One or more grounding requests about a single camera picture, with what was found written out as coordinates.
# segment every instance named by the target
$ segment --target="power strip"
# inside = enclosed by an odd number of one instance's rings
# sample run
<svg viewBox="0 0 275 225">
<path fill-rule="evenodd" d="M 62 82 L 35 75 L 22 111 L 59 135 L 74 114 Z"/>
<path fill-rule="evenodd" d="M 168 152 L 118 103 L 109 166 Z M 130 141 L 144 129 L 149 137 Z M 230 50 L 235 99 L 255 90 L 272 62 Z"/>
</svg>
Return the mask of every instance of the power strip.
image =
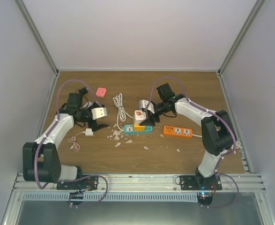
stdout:
<svg viewBox="0 0 275 225">
<path fill-rule="evenodd" d="M 142 134 L 149 134 L 152 133 L 153 127 L 152 126 L 146 126 L 143 131 L 134 131 L 133 130 L 133 124 L 126 124 L 124 126 L 124 133 L 126 135 L 142 135 Z"/>
<path fill-rule="evenodd" d="M 183 127 L 164 126 L 164 134 L 176 137 L 191 138 L 193 130 Z"/>
</svg>

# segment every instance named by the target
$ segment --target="gray wall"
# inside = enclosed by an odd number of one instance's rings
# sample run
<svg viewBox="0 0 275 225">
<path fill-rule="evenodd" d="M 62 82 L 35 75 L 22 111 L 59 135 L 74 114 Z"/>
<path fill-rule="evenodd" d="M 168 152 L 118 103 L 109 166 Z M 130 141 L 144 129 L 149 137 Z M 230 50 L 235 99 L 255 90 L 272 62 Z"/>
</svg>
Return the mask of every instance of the gray wall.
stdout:
<svg viewBox="0 0 275 225">
<path fill-rule="evenodd" d="M 53 76 L 15 2 L 0 0 L 0 222 Z"/>
<path fill-rule="evenodd" d="M 214 70 L 256 0 L 24 0 L 58 69 Z"/>
<path fill-rule="evenodd" d="M 223 78 L 275 212 L 275 0 L 265 2 Z"/>
</svg>

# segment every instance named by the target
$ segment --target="metal base plate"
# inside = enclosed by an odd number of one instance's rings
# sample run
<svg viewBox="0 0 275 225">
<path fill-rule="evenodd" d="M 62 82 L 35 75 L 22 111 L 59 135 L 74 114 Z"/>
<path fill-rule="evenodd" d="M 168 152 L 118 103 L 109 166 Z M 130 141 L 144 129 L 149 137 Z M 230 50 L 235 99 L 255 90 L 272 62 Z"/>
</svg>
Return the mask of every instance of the metal base plate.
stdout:
<svg viewBox="0 0 275 225">
<path fill-rule="evenodd" d="M 83 177 L 82 169 L 79 166 L 76 166 L 76 167 L 77 167 L 76 179 Z M 95 177 L 88 177 L 86 179 L 83 179 L 77 182 L 63 182 L 63 183 L 59 182 L 57 183 L 56 189 L 57 190 L 82 190 L 82 189 L 86 189 L 88 186 L 89 187 L 92 186 L 89 189 L 89 191 L 93 191 L 98 189 L 98 180 L 99 180 L 99 177 L 95 176 Z"/>
<path fill-rule="evenodd" d="M 222 190 L 222 185 L 218 184 L 218 181 L 220 181 L 220 178 L 218 177 L 217 180 L 214 180 L 211 182 L 211 185 L 205 186 L 202 189 L 199 189 L 199 186 L 195 180 L 194 175 L 182 175 L 180 176 L 180 186 L 182 191 L 196 191 L 196 190 L 208 190 L 208 191 L 213 191 L 214 186 L 216 187 L 216 190 Z"/>
</svg>

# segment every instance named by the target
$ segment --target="power outlet socket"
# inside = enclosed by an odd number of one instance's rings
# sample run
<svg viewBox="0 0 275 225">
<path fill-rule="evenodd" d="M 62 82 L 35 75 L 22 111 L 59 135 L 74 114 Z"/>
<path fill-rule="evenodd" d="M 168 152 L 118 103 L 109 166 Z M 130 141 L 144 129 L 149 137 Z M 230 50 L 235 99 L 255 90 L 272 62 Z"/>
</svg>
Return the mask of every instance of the power outlet socket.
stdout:
<svg viewBox="0 0 275 225">
<path fill-rule="evenodd" d="M 130 132 L 130 131 L 133 131 L 133 124 L 128 124 L 128 125 L 125 125 L 124 127 L 124 132 Z"/>
<path fill-rule="evenodd" d="M 152 126 L 146 126 L 143 131 L 134 131 L 133 130 L 133 124 L 126 124 L 124 126 L 124 133 L 126 135 L 142 135 L 142 134 L 149 134 L 152 133 L 153 127 Z"/>
</svg>

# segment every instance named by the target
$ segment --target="pink object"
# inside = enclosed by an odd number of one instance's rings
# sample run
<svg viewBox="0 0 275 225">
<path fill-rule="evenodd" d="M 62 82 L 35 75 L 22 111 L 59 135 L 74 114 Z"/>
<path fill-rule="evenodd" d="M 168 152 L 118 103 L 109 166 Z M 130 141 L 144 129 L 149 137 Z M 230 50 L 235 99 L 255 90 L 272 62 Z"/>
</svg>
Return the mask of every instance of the pink object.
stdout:
<svg viewBox="0 0 275 225">
<path fill-rule="evenodd" d="M 105 94 L 106 94 L 106 88 L 98 88 L 96 95 L 99 98 L 104 98 Z"/>
</svg>

